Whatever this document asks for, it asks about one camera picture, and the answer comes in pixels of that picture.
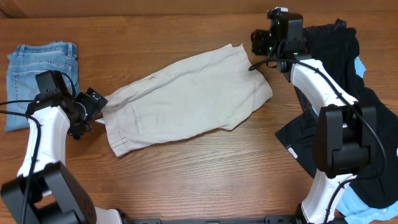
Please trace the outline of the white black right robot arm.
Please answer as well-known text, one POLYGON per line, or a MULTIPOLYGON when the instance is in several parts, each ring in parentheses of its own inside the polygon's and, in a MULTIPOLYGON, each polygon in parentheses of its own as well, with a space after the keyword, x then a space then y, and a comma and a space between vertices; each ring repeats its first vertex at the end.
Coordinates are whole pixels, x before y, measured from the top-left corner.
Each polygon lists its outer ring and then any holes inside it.
POLYGON ((251 34, 252 52, 264 60, 250 66, 276 63, 288 82, 299 89, 318 115, 312 157, 317 167, 312 187, 294 215, 267 216, 266 223, 342 223, 334 212, 345 188, 376 156, 380 143, 376 110, 360 106, 313 58, 303 39, 303 17, 285 7, 267 12, 269 30, 251 34))

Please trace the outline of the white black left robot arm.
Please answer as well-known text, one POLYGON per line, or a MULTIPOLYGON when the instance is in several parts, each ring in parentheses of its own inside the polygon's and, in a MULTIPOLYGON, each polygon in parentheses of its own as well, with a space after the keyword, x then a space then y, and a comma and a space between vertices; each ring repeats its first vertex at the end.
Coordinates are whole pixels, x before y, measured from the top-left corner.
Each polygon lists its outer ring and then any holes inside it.
POLYGON ((65 77, 56 70, 36 75, 39 94, 23 113, 30 127, 25 158, 16 179, 2 185, 2 201, 17 223, 130 223, 120 209, 94 206, 65 166, 66 137, 79 140, 107 104, 92 88, 69 90, 65 77))

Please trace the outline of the beige khaki shorts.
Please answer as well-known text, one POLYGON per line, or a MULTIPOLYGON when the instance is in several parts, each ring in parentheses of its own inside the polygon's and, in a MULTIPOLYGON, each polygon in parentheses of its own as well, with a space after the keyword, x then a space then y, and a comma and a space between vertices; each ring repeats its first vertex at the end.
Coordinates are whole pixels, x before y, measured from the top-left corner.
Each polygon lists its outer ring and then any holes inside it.
POLYGON ((272 97, 243 46, 195 55, 106 97, 103 120, 116 156, 153 144, 232 130, 272 97))

